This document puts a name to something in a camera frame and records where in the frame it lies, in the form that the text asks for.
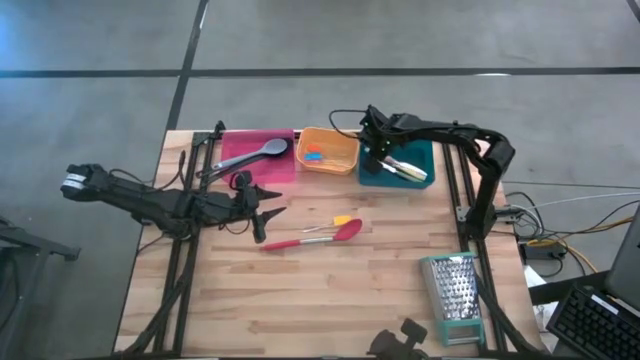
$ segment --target cheese grater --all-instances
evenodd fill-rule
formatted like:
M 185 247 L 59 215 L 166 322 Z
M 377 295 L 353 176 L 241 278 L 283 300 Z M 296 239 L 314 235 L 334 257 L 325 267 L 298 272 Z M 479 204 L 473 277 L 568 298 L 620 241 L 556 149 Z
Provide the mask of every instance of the cheese grater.
M 473 253 L 428 256 L 420 267 L 442 344 L 483 343 Z

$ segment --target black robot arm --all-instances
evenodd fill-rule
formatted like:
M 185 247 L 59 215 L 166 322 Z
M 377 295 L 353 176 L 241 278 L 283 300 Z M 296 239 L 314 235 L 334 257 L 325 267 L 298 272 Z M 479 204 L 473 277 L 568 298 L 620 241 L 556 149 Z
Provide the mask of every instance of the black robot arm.
M 267 221 L 284 210 L 278 208 L 257 214 L 260 200 L 282 194 L 251 185 L 251 173 L 248 171 L 234 176 L 233 189 L 237 191 L 234 197 L 215 191 L 156 189 L 117 177 L 98 164 L 69 165 L 67 172 L 69 174 L 60 188 L 65 198 L 80 202 L 102 201 L 128 211 L 142 224 L 153 222 L 174 239 L 192 235 L 196 223 L 223 226 L 248 220 L 253 223 L 254 240 L 261 243 L 266 238 L 264 227 Z
M 394 147 L 414 140 L 431 140 L 461 147 L 481 176 L 475 206 L 466 215 L 465 236 L 480 240 L 487 236 L 496 221 L 493 200 L 500 179 L 515 155 L 515 149 L 506 137 L 475 125 L 425 121 L 411 114 L 387 117 L 371 105 L 360 124 L 363 128 L 358 138 L 369 148 L 364 168 L 372 174 L 382 169 L 380 162 Z M 489 143 L 484 154 L 476 140 Z

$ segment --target red spatula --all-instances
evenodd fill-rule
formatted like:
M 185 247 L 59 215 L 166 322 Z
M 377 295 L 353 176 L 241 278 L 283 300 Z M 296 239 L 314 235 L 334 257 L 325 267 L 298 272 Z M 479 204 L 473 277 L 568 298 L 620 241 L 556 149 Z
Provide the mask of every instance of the red spatula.
M 332 237 L 282 241 L 279 243 L 265 245 L 261 247 L 260 250 L 272 251 L 272 250 L 284 249 L 284 248 L 304 245 L 304 244 L 315 244 L 315 243 L 331 242 L 331 241 L 345 241 L 354 237 L 357 233 L 360 232 L 361 229 L 362 229 L 362 220 L 353 219 L 348 223 L 342 225 L 340 229 L 338 229 L 338 232 Z

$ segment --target wooden table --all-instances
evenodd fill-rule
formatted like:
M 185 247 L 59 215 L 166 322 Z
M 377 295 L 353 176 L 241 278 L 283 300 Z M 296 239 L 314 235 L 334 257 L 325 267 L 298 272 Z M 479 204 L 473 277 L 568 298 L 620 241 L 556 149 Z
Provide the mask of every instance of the wooden table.
M 189 150 L 192 134 L 167 133 L 158 184 L 175 174 L 180 151 Z M 219 155 L 216 147 L 214 162 Z M 321 174 L 305 171 L 299 164 L 295 183 L 266 186 L 283 196 L 264 201 L 261 210 L 280 206 L 287 210 L 269 222 L 265 243 L 303 237 L 306 234 L 301 229 L 330 222 L 335 215 L 363 219 L 363 232 L 345 243 L 263 253 L 251 231 L 233 235 L 217 228 L 203 230 L 183 355 L 364 356 L 379 331 L 389 329 L 402 336 L 400 325 L 406 317 L 428 329 L 422 348 L 429 355 L 475 354 L 474 345 L 440 345 L 418 268 L 417 260 L 422 257 L 459 251 L 439 144 L 434 144 L 434 156 L 436 181 L 424 191 L 364 187 L 355 173 Z M 477 186 L 478 174 L 473 172 L 472 177 Z M 458 179 L 464 203 L 462 177 Z M 229 191 L 221 181 L 210 190 Z M 504 201 L 500 190 L 496 204 Z M 244 223 L 236 224 L 232 230 L 243 227 Z M 495 230 L 511 229 L 502 225 Z M 156 228 L 145 229 L 141 245 L 158 235 Z M 116 350 L 137 337 L 160 304 L 169 243 L 160 241 L 137 258 Z M 487 247 L 501 307 L 523 335 L 542 348 L 513 237 L 491 234 Z M 486 309 L 483 315 L 492 348 Z M 174 322 L 169 320 L 167 346 Z

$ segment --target gray floor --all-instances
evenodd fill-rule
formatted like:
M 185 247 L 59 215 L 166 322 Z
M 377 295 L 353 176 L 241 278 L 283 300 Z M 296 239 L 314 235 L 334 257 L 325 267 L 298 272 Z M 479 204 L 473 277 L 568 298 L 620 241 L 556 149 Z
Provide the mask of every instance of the gray floor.
M 197 5 L 0 0 L 0 70 L 179 69 Z M 624 0 L 212 0 L 202 25 L 201 69 L 640 66 L 640 24 Z M 83 248 L 76 263 L 49 264 L 28 357 L 111 350 L 140 227 L 106 205 L 66 201 L 58 189 L 69 163 L 151 178 L 176 84 L 0 79 L 0 214 Z M 473 122 L 517 149 L 507 191 L 542 203 L 640 189 L 638 93 L 640 77 L 624 75 L 191 79 L 178 128 L 328 126 L 330 110 L 369 103 Z M 580 229 L 636 198 L 541 212 L 549 228 Z M 607 269 L 623 235 L 620 227 L 570 242 Z M 549 273 L 557 264 L 534 266 Z M 554 279 L 578 274 L 567 260 Z

